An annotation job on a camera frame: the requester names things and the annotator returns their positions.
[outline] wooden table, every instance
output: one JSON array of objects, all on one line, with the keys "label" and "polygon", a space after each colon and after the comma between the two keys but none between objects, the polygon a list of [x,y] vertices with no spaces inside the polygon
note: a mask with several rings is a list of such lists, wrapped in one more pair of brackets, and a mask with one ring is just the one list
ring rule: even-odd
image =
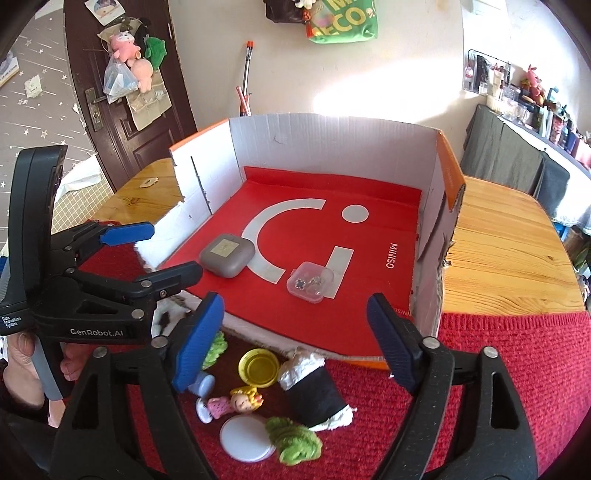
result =
[{"label": "wooden table", "polygon": [[[155,185],[140,189],[147,178]],[[573,267],[550,220],[529,195],[468,177],[447,259],[443,309],[491,315],[585,310]],[[127,182],[97,220],[156,223],[183,200],[172,161],[158,160]]]}]

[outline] blue gripper pad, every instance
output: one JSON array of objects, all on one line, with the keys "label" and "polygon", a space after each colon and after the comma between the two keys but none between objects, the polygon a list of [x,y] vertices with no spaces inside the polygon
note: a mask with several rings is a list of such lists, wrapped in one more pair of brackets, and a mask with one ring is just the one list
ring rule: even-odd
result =
[{"label": "blue gripper pad", "polygon": [[154,235],[154,225],[150,222],[132,223],[130,225],[112,226],[100,236],[100,243],[115,247],[149,240]]},{"label": "blue gripper pad", "polygon": [[172,372],[172,385],[177,392],[185,391],[195,382],[213,339],[220,328],[224,314],[223,299],[209,292],[197,310],[180,320],[168,340],[168,358]]},{"label": "blue gripper pad", "polygon": [[423,379],[423,337],[407,319],[402,319],[381,293],[372,295],[367,304],[367,319],[396,383],[410,394]]}]

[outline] black bag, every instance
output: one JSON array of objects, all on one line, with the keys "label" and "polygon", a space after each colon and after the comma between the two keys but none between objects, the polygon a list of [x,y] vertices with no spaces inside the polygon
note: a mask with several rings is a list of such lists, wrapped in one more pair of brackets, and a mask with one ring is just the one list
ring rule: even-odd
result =
[{"label": "black bag", "polygon": [[304,9],[297,8],[294,0],[263,0],[265,13],[275,23],[304,23]]}]

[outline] green bag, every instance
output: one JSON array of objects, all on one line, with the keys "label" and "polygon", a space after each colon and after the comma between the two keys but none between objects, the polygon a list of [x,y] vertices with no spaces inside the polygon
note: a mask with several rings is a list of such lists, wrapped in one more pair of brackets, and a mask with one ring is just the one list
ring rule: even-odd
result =
[{"label": "green bag", "polygon": [[350,43],[378,36],[374,0],[316,0],[307,13],[308,38],[316,43]]}]

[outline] door panel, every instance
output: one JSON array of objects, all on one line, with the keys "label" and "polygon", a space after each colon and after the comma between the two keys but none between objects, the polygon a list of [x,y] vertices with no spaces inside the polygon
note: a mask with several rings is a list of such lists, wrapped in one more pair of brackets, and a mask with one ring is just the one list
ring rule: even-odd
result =
[{"label": "door panel", "polygon": [[109,62],[101,40],[96,36],[103,26],[85,7],[82,0],[64,0],[66,43],[70,68],[79,105],[88,125],[90,137],[113,189],[123,186],[131,177],[155,160],[170,156],[168,148],[197,131],[177,48],[170,38],[172,26],[167,0],[120,0],[130,17],[148,18],[150,34],[166,42],[167,55],[160,67],[172,107],[142,131],[136,129],[127,102],[123,99],[109,105],[100,102],[104,128],[95,132],[86,104],[85,90],[95,88],[103,93],[103,77]]}]

